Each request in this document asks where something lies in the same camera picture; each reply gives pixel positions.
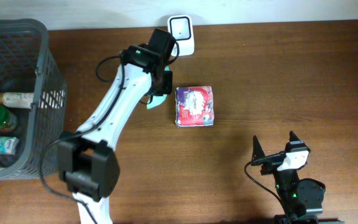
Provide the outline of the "teal pocket tissue pack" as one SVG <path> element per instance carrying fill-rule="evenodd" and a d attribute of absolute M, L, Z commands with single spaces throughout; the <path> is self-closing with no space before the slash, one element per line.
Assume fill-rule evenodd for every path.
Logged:
<path fill-rule="evenodd" d="M 0 136 L 0 154 L 15 154 L 18 143 L 19 139 L 16 137 Z"/>

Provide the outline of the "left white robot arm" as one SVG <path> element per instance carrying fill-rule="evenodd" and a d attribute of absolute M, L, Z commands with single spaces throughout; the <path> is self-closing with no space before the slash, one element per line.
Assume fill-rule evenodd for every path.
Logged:
<path fill-rule="evenodd" d="M 79 209 L 81 223 L 111 223 L 109 196 L 120 174 L 115 155 L 121 131 L 144 96 L 172 93 L 173 73 L 167 67 L 178 44 L 174 36 L 155 29 L 148 43 L 119 54 L 120 65 L 111 87 L 75 133 L 56 141 L 58 172 Z"/>

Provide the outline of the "white bamboo print tube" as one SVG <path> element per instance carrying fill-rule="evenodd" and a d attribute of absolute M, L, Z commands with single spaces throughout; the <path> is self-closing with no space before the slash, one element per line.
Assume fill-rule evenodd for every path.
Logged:
<path fill-rule="evenodd" d="M 31 109 L 34 100 L 34 93 L 5 92 L 0 93 L 0 105 L 8 108 Z M 39 108 L 59 109 L 63 107 L 65 100 L 65 92 L 60 91 L 44 91 L 41 94 Z"/>

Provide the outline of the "teal wet wipes pouch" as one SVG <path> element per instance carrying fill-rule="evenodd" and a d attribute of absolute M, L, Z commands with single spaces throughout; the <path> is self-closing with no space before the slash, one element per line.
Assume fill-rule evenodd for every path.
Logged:
<path fill-rule="evenodd" d="M 154 95 L 153 99 L 151 99 L 151 97 L 149 97 L 148 103 L 146 105 L 146 108 L 148 110 L 151 110 L 152 108 L 155 108 L 159 105 L 161 105 L 167 98 L 167 94 L 162 94 L 162 95 Z"/>

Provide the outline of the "red purple tissue pack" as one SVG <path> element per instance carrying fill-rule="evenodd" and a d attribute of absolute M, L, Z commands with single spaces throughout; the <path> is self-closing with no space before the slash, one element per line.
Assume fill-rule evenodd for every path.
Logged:
<path fill-rule="evenodd" d="M 178 127 L 214 124 L 214 100 L 211 86 L 177 87 L 175 103 L 175 123 Z"/>

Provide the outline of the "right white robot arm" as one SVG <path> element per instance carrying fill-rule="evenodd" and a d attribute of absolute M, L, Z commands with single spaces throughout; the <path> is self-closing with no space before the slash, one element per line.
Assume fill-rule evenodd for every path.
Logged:
<path fill-rule="evenodd" d="M 293 132 L 285 149 L 265 155 L 257 136 L 253 137 L 252 159 L 244 166 L 244 173 L 256 185 L 272 194 L 281 205 L 284 214 L 275 215 L 274 223 L 342 223 L 338 219 L 319 219 L 323 212 L 326 186 L 314 179 L 300 179 L 298 171 L 308 163 L 311 149 Z M 260 166 L 262 175 L 272 174 L 275 191 L 266 188 L 248 173 L 249 166 Z"/>

